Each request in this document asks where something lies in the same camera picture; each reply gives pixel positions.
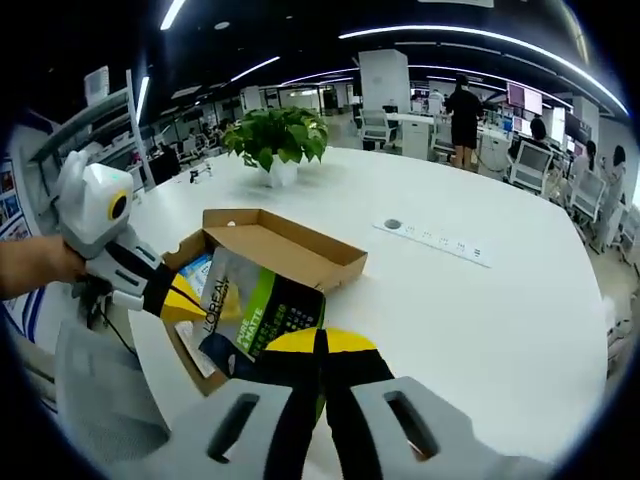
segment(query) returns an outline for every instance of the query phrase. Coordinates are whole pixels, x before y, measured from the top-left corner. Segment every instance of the yellow tape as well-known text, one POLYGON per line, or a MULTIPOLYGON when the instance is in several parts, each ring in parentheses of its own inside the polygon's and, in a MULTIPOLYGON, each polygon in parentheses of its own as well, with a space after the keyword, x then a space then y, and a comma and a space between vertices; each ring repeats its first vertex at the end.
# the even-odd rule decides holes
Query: yellow tape
POLYGON ((265 350, 277 352, 313 353, 317 328, 307 328, 297 332, 285 333, 273 340, 265 350))
POLYGON ((187 279, 177 274, 173 279, 172 286, 188 295, 193 302, 187 300, 179 293, 169 290, 167 297, 164 299, 162 310, 160 311, 160 318, 168 322, 204 320, 207 313, 197 306, 200 303, 200 299, 193 288, 191 288, 191 285, 189 285, 187 279))
POLYGON ((359 352, 361 350, 375 350, 376 346, 367 338, 357 333, 345 332, 337 328, 327 328, 327 343, 329 353, 359 352))

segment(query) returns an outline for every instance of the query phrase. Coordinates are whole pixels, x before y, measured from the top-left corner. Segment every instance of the black shorts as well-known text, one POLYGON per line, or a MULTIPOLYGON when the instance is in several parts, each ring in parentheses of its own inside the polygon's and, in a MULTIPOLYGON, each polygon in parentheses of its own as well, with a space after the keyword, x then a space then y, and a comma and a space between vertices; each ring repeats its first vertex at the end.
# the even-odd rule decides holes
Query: black shorts
POLYGON ((454 147, 466 147, 472 150, 477 146, 477 131, 476 125, 456 124, 451 125, 451 143, 454 147))

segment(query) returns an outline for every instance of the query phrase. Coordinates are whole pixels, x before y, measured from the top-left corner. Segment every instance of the desk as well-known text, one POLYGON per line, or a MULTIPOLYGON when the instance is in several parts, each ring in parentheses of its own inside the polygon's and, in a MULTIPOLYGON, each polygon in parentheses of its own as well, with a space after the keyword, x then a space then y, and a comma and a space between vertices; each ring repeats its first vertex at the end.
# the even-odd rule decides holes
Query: desk
POLYGON ((483 127, 479 125, 478 132, 480 132, 480 135, 482 135, 483 137, 487 137, 492 140, 499 140, 501 142, 511 143, 511 137, 509 133, 505 132, 502 129, 483 127))
POLYGON ((396 122, 420 122, 428 123, 429 125, 435 124, 433 117, 425 117, 423 115, 414 115, 411 113, 387 113, 387 118, 396 122))
MULTIPOLYGON (((566 213, 510 185, 402 156, 331 148, 284 189, 258 186, 241 159, 211 160, 134 205, 131 224, 156 251, 175 251, 205 208, 265 208, 369 252, 363 275, 329 295, 325 323, 358 332, 397 376, 465 412, 504 454, 553 461, 598 410, 607 341, 598 284, 566 213), (475 241, 485 268, 380 231, 387 218, 475 241)), ((169 426, 202 400, 159 319, 130 312, 142 369, 169 426)), ((324 416, 308 468, 338 475, 324 416)))

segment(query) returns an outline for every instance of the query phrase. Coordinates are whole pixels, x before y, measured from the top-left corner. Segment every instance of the potted plant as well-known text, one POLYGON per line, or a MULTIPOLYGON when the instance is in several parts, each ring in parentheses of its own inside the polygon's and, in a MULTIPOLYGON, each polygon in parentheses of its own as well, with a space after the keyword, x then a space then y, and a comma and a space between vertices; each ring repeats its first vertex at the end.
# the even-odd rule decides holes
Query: potted plant
POLYGON ((293 183, 303 155, 321 161, 328 128, 315 111, 298 107, 252 110, 223 136, 229 154, 259 168, 271 187, 293 183))

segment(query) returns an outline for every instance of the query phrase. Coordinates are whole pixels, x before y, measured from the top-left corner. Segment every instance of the ceiling light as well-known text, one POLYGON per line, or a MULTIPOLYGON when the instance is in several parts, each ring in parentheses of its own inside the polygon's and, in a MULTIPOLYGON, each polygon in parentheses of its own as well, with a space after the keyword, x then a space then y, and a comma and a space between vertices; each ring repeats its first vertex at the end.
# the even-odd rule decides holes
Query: ceiling light
POLYGON ((486 83, 482 83, 482 82, 472 82, 471 80, 469 80, 469 84, 477 85, 477 86, 483 87, 483 88, 488 88, 489 90, 498 90, 499 92, 506 92, 507 91, 506 88, 500 88, 500 87, 496 87, 494 85, 487 85, 486 83))
POLYGON ((334 78, 333 80, 325 80, 324 82, 318 82, 318 85, 324 85, 325 83, 333 83, 333 82, 346 82, 347 80, 353 80, 353 77, 340 77, 340 78, 334 78))
POLYGON ((169 108, 169 109, 167 109, 167 110, 162 111, 162 112, 160 113, 160 116, 162 117, 162 116, 164 116, 164 115, 168 115, 168 114, 170 114, 171 112, 175 112, 177 109, 178 109, 178 107, 171 107, 171 108, 169 108))
POLYGON ((536 45, 532 45, 531 43, 523 42, 522 40, 518 40, 517 38, 508 37, 506 35, 501 35, 499 33, 488 32, 486 30, 478 30, 478 29, 475 29, 475 28, 456 27, 456 26, 451 26, 451 25, 401 25, 401 26, 396 26, 396 27, 383 27, 383 28, 372 28, 372 29, 369 29, 369 30, 361 30, 361 31, 358 31, 358 32, 352 32, 352 33, 347 33, 347 34, 344 34, 344 35, 340 35, 338 38, 345 39, 345 38, 360 37, 360 36, 363 36, 363 35, 372 35, 372 34, 376 34, 376 33, 397 32, 397 31, 406 31, 406 30, 430 30, 430 31, 455 32, 455 33, 468 33, 468 34, 471 34, 471 35, 480 35, 480 36, 483 36, 483 37, 493 38, 495 40, 501 40, 501 41, 504 41, 504 42, 513 43, 513 44, 518 45, 520 47, 527 48, 527 49, 532 50, 532 51, 534 51, 536 53, 544 55, 547 58, 555 60, 556 62, 560 63, 561 65, 564 65, 565 67, 567 67, 570 70, 574 71, 575 73, 580 75, 582 78, 584 78, 585 80, 590 82, 592 85, 597 87, 602 93, 604 93, 607 97, 609 97, 611 100, 613 100, 613 102, 616 105, 618 105, 620 107, 620 109, 625 114, 629 115, 629 111, 626 109, 624 104, 620 100, 618 100, 618 98, 613 93, 611 93, 609 90, 607 90, 607 88, 604 85, 602 85, 600 82, 598 82, 591 75, 589 75, 587 72, 585 72, 584 70, 580 69, 579 67, 577 67, 573 63, 569 62, 568 60, 565 60, 564 58, 560 57, 559 55, 556 55, 555 53, 551 53, 551 52, 549 52, 547 50, 544 50, 543 48, 540 48, 540 47, 538 47, 536 45))
POLYGON ((269 60, 267 60, 266 62, 262 62, 259 65, 256 65, 255 67, 251 67, 249 70, 247 70, 246 72, 242 72, 240 75, 236 75, 235 77, 233 77, 231 80, 229 80, 229 83, 231 82, 235 82, 237 79, 244 77, 245 75, 247 75, 248 73, 253 72, 254 70, 257 70, 259 68, 264 67, 265 65, 269 65, 272 62, 275 62, 276 60, 280 60, 280 57, 273 57, 270 58, 269 60))
POLYGON ((332 73, 353 72, 355 70, 360 70, 360 69, 357 67, 354 67, 354 68, 343 68, 342 70, 332 70, 330 72, 316 73, 313 75, 307 75, 306 77, 300 77, 300 78, 294 78, 293 80, 288 80, 286 82, 281 83, 280 86, 283 87, 285 85, 289 85, 290 83, 296 83, 301 80, 307 80, 308 78, 323 77, 324 75, 331 75, 332 73))
MULTIPOLYGON (((456 81, 455 78, 451 78, 451 77, 428 76, 427 78, 429 80, 442 80, 442 81, 445 81, 445 82, 455 82, 456 81)), ((469 80, 469 85, 477 85, 479 87, 486 88, 488 90, 497 90, 499 92, 506 92, 507 91, 506 88, 500 88, 500 87, 496 87, 494 85, 487 85, 486 83, 482 83, 482 82, 473 82, 471 80, 469 80)))
POLYGON ((427 78, 429 80, 444 80, 445 82, 455 82, 456 81, 455 78, 451 78, 451 77, 432 77, 432 76, 429 76, 427 78))
POLYGON ((142 108, 144 107, 144 100, 147 98, 147 89, 149 88, 149 77, 143 77, 140 84, 140 95, 138 96, 138 109, 136 110, 136 123, 140 123, 140 116, 142 115, 142 108))
POLYGON ((160 25, 160 30, 169 30, 171 25, 173 25, 173 21, 176 19, 176 15, 184 5, 185 0, 173 0, 173 3, 167 10, 167 14, 164 16, 164 20, 162 21, 162 25, 160 25))
POLYGON ((202 85, 196 85, 195 87, 183 88, 182 90, 176 91, 173 95, 171 95, 171 99, 175 99, 178 97, 184 97, 185 95, 191 95, 196 90, 198 90, 202 85))
POLYGON ((543 92, 542 90, 538 90, 537 88, 530 87, 529 85, 526 85, 524 83, 516 82, 515 80, 510 80, 504 77, 499 77, 498 75, 493 75, 491 73, 476 72, 475 70, 467 70, 465 68, 441 67, 438 65, 409 65, 409 68, 432 68, 434 70, 450 70, 453 72, 462 72, 462 73, 469 73, 471 75, 479 75, 481 77, 495 78, 496 80, 502 80, 503 82, 513 83, 515 85, 528 88, 529 90, 533 90, 534 92, 538 92, 545 97, 551 98, 556 102, 560 102, 561 104, 566 106, 568 109, 573 110, 573 106, 570 103, 567 103, 564 100, 561 100, 560 98, 554 95, 551 95, 550 93, 543 92))

